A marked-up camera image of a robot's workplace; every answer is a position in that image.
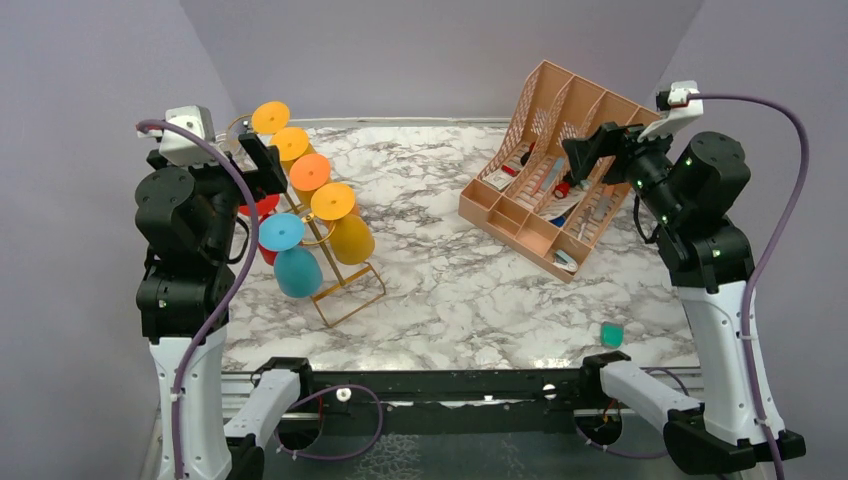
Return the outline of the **yellow wine glass right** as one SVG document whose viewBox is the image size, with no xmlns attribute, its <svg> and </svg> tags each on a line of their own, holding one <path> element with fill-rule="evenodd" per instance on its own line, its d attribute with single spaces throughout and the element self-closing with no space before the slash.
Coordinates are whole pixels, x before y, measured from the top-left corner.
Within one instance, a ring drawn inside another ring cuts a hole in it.
<svg viewBox="0 0 848 480">
<path fill-rule="evenodd" d="M 339 263 L 357 265 L 370 258 L 375 240 L 358 213 L 355 193 L 350 186 L 327 183 L 315 191 L 310 206 L 318 219 L 332 227 L 329 242 Z"/>
</svg>

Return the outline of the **peach plastic file organizer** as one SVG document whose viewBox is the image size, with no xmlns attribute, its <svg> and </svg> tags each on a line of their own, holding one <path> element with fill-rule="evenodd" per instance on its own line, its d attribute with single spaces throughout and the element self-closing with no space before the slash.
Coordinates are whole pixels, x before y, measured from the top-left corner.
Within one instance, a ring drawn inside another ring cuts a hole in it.
<svg viewBox="0 0 848 480">
<path fill-rule="evenodd" d="M 503 142 L 466 185 L 458 212 L 556 278 L 574 279 L 626 199 L 606 185 L 603 157 L 575 184 L 562 143 L 607 122 L 648 125 L 658 114 L 549 61 L 527 77 Z"/>
</svg>

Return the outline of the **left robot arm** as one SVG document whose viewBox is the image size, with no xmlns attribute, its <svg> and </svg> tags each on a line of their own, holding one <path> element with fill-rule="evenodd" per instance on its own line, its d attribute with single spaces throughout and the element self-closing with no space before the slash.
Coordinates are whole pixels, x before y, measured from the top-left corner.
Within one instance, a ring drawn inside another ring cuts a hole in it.
<svg viewBox="0 0 848 480">
<path fill-rule="evenodd" d="M 152 151 L 152 170 L 135 191 L 135 223 L 148 244 L 136 303 L 158 375 L 162 479 L 261 478 L 283 414 L 314 397 L 309 362 L 274 357 L 236 415 L 223 414 L 223 347 L 239 281 L 229 265 L 237 210 L 287 184 L 275 148 L 252 133 L 239 141 L 255 163 L 239 180 L 235 165 L 179 167 Z"/>
</svg>

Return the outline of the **orange wine glass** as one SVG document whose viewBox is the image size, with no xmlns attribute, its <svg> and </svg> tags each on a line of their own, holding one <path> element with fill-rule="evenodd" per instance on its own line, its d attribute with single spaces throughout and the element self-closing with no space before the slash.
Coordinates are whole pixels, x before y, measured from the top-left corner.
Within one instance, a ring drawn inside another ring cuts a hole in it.
<svg viewBox="0 0 848 480">
<path fill-rule="evenodd" d="M 331 181 L 331 174 L 331 164 L 321 154 L 306 154 L 292 164 L 289 179 L 302 205 L 310 206 L 314 193 Z"/>
</svg>

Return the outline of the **yellow wine glass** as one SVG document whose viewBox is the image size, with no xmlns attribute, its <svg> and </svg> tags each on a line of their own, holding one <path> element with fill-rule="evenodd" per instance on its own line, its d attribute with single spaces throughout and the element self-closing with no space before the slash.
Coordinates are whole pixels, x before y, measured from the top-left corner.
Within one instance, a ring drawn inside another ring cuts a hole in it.
<svg viewBox="0 0 848 480">
<path fill-rule="evenodd" d="M 304 155 L 315 153 L 307 132 L 300 127 L 285 127 L 271 136 L 270 144 L 279 151 L 280 164 L 288 174 Z"/>
<path fill-rule="evenodd" d="M 253 131 L 273 135 L 285 128 L 290 120 L 290 109 L 281 101 L 269 101 L 257 107 L 251 115 Z"/>
<path fill-rule="evenodd" d="M 375 240 L 358 213 L 355 193 L 350 186 L 327 183 L 315 191 L 310 206 L 318 219 L 332 227 L 329 242 L 339 263 L 357 265 L 370 258 Z"/>
</svg>

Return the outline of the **green small block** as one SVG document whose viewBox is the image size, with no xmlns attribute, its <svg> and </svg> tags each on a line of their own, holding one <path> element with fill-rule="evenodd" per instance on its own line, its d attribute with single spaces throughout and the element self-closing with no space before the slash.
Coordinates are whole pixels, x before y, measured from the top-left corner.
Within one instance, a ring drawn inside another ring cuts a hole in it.
<svg viewBox="0 0 848 480">
<path fill-rule="evenodd" d="M 604 322 L 600 327 L 600 343 L 609 349 L 619 349 L 624 342 L 624 333 L 622 325 Z"/>
</svg>

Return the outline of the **red wine glass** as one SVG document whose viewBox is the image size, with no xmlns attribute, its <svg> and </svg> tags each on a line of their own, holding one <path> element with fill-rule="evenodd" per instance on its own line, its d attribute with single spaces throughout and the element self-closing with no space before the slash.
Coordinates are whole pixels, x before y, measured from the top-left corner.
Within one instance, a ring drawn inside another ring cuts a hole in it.
<svg viewBox="0 0 848 480">
<path fill-rule="evenodd" d="M 275 214 L 277 212 L 277 206 L 279 204 L 280 195 L 272 194 L 266 196 L 264 199 L 260 200 L 256 206 L 259 214 L 259 223 L 262 223 L 266 218 L 270 215 Z M 246 218 L 249 216 L 249 208 L 246 205 L 242 205 L 238 208 L 239 216 L 236 218 L 236 222 L 243 228 L 246 234 L 249 234 L 249 226 L 246 223 Z M 234 258 L 230 258 L 228 260 L 229 264 L 235 264 L 242 260 L 244 257 L 248 247 L 248 239 L 245 239 L 243 245 L 238 253 L 238 255 Z M 263 260 L 269 266 L 274 264 L 277 253 L 271 252 L 267 250 L 263 246 L 259 245 L 258 250 L 262 255 Z"/>
</svg>

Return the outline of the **blue wine glass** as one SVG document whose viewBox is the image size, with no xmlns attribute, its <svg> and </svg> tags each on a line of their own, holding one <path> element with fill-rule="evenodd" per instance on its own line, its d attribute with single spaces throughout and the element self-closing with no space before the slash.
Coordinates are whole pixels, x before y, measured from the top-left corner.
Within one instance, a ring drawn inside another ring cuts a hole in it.
<svg viewBox="0 0 848 480">
<path fill-rule="evenodd" d="M 292 298 L 310 297 L 323 283 L 317 259 L 300 245 L 305 229 L 301 218 L 291 213 L 270 215 L 259 225 L 259 245 L 274 253 L 274 276 L 280 290 Z"/>
</svg>

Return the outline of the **yellow wine glass far left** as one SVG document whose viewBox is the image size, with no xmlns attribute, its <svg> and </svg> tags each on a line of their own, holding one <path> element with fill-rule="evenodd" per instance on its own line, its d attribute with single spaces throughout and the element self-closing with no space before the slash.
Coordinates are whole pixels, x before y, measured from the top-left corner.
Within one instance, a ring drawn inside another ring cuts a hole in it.
<svg viewBox="0 0 848 480">
<path fill-rule="evenodd" d="M 281 101 L 269 101 L 257 107 L 251 115 L 253 131 L 273 135 L 285 128 L 290 120 L 290 109 Z"/>
</svg>

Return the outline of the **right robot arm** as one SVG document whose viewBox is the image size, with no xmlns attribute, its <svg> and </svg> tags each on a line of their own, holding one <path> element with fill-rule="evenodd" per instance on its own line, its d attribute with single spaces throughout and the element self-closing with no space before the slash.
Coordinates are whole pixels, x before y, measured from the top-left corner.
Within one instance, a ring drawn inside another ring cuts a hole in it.
<svg viewBox="0 0 848 480">
<path fill-rule="evenodd" d="M 610 158 L 604 183 L 630 185 L 655 217 L 658 252 L 696 343 L 703 396 L 672 389 L 617 351 L 584 359 L 578 396 L 592 407 L 623 402 L 662 434 L 673 462 L 689 475 L 802 457 L 805 439 L 776 412 L 754 310 L 744 305 L 754 259 L 747 236 L 728 217 L 750 178 L 744 150 L 711 131 L 696 134 L 677 161 L 667 156 L 670 145 L 669 138 L 645 139 L 640 125 L 613 122 L 562 143 L 570 181 Z"/>
</svg>

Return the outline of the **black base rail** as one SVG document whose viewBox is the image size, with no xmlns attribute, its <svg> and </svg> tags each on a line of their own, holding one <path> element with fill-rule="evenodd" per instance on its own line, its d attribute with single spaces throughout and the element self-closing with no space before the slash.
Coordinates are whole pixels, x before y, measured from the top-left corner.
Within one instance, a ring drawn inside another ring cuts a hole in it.
<svg viewBox="0 0 848 480">
<path fill-rule="evenodd" d="M 286 412 L 278 431 L 289 447 L 319 435 L 583 433 L 611 444 L 620 407 L 582 390 L 576 369 L 314 371 L 301 369 L 300 395 L 320 398 Z"/>
</svg>

